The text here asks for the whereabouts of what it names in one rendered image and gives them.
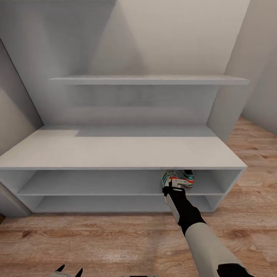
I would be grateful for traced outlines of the gym shoe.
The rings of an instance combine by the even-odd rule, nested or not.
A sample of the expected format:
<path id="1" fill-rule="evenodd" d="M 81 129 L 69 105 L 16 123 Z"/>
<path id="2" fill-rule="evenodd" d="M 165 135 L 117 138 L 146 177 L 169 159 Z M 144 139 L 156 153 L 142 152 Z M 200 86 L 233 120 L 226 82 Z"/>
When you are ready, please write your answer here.
<path id="1" fill-rule="evenodd" d="M 163 187 L 171 187 L 172 186 L 172 179 L 178 179 L 176 170 L 162 170 L 161 172 L 161 179 L 163 183 Z M 180 185 L 178 185 L 180 188 Z"/>
<path id="2" fill-rule="evenodd" d="M 189 185 L 186 187 L 191 188 L 194 183 L 194 172 L 193 170 L 180 170 L 181 171 L 181 176 L 182 180 L 187 180 L 189 182 Z"/>

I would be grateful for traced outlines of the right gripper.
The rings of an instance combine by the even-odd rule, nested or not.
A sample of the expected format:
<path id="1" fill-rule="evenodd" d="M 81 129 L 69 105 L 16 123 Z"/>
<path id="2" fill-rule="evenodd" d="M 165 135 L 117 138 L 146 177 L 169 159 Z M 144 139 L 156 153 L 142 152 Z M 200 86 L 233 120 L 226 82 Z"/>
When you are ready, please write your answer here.
<path id="1" fill-rule="evenodd" d="M 166 187 L 163 188 L 164 196 L 166 197 L 167 194 L 169 194 L 172 189 L 181 189 L 185 193 L 185 189 L 184 188 L 177 188 L 177 187 L 168 187 L 168 186 L 166 186 Z"/>

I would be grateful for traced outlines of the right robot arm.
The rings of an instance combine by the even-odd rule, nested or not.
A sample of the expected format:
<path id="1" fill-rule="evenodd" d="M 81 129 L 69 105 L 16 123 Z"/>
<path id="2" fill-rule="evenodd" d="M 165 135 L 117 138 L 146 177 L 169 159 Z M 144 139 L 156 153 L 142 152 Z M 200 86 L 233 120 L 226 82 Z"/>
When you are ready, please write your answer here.
<path id="1" fill-rule="evenodd" d="M 197 207 L 187 200 L 184 188 L 189 182 L 172 179 L 164 187 L 166 202 L 182 227 L 200 277 L 254 277 L 244 264 L 222 243 L 201 217 Z"/>

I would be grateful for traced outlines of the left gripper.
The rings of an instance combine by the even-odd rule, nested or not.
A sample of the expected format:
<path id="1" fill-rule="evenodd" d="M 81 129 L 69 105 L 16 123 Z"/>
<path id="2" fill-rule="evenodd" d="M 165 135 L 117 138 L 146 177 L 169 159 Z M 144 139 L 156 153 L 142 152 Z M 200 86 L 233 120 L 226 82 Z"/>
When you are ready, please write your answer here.
<path id="1" fill-rule="evenodd" d="M 55 272 L 59 271 L 61 272 L 64 269 L 65 265 L 62 265 L 60 268 L 58 268 Z M 79 271 L 79 273 L 75 277 L 80 277 L 83 272 L 83 268 Z"/>

